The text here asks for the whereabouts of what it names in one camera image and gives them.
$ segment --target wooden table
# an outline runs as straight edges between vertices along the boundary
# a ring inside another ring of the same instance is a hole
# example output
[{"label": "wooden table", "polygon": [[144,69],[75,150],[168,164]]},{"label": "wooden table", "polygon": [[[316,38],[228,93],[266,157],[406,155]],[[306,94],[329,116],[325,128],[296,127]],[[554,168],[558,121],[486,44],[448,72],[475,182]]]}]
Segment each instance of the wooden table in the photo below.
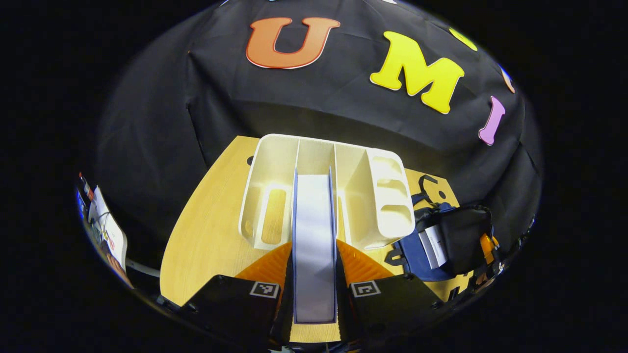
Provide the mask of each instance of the wooden table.
[{"label": "wooden table", "polygon": [[[224,150],[209,169],[190,197],[166,246],[161,262],[161,294],[176,303],[185,304],[201,287],[217,274],[235,276],[268,251],[254,249],[239,233],[238,220],[244,189],[251,166],[247,159],[256,150],[257,138],[238,136]],[[406,169],[411,194],[419,193],[418,179],[424,173]],[[451,205],[459,204],[447,181],[434,176],[438,184],[425,183],[425,188],[434,202],[447,200]],[[445,194],[441,198],[439,191]],[[426,201],[415,205],[415,209],[429,207]],[[339,239],[344,230],[339,229]],[[393,274],[402,274],[402,266],[391,266],[384,262],[392,249],[365,252]],[[468,274],[442,282],[425,282],[443,301],[449,292],[459,286],[466,289]],[[322,325],[292,326],[292,342],[332,342],[340,340],[337,323]]]}]

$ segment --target orange letter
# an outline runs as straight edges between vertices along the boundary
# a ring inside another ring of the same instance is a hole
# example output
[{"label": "orange letter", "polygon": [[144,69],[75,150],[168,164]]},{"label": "orange letter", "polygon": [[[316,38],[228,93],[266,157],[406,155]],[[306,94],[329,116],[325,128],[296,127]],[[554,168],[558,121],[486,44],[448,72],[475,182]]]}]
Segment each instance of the orange letter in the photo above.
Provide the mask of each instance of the orange letter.
[{"label": "orange letter", "polygon": [[298,68],[307,66],[321,55],[327,36],[340,22],[328,18],[310,17],[303,20],[309,26],[303,46],[294,53],[280,53],[275,43],[283,26],[292,23],[286,17],[265,18],[253,22],[253,34],[246,47],[246,57],[253,64],[267,68]]}]

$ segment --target yellow letter m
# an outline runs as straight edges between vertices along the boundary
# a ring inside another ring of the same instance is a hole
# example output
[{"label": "yellow letter m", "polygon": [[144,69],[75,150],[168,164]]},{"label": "yellow letter m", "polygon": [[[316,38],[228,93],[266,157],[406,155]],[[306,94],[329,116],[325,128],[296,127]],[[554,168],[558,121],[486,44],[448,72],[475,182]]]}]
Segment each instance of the yellow letter m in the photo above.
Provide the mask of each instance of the yellow letter m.
[{"label": "yellow letter m", "polygon": [[462,67],[448,58],[440,58],[427,66],[419,43],[391,31],[384,32],[384,36],[391,45],[381,70],[371,74],[371,82],[387,89],[398,90],[401,88],[399,74],[403,68],[406,89],[410,96],[432,83],[430,90],[421,94],[421,101],[438,112],[449,113],[453,90],[460,77],[465,75]]}]

